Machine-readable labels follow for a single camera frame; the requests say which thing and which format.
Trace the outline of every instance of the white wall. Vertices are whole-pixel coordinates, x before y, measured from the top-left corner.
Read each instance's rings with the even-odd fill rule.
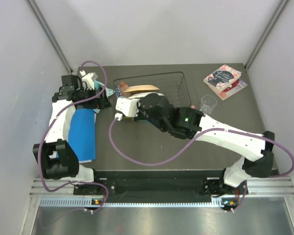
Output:
[[[67,74],[24,0],[0,0],[0,235],[17,234],[37,164],[32,146]]]
[[[245,63],[280,0],[36,0],[72,67]]]
[[[269,35],[249,75],[267,127],[294,154],[294,0]],[[290,168],[289,157],[275,148],[282,171]],[[291,174],[294,183],[294,172]]]

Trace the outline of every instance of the book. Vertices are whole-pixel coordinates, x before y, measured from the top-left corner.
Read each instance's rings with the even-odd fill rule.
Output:
[[[205,77],[204,83],[216,93],[220,93],[240,79],[241,75],[242,72],[235,70],[228,65],[222,65],[212,74]]]
[[[239,79],[232,83],[232,85],[226,88],[223,92],[218,93],[214,90],[213,91],[217,94],[217,96],[219,96],[220,99],[225,100],[245,87],[247,87],[247,83]]]

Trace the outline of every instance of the black wire rack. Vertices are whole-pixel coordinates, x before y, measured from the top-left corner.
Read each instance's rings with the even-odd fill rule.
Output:
[[[187,88],[183,72],[166,72],[135,77],[124,77],[114,80],[115,88],[120,82],[125,82],[129,87],[138,85],[154,85],[168,98],[174,107],[190,106],[191,97]]]

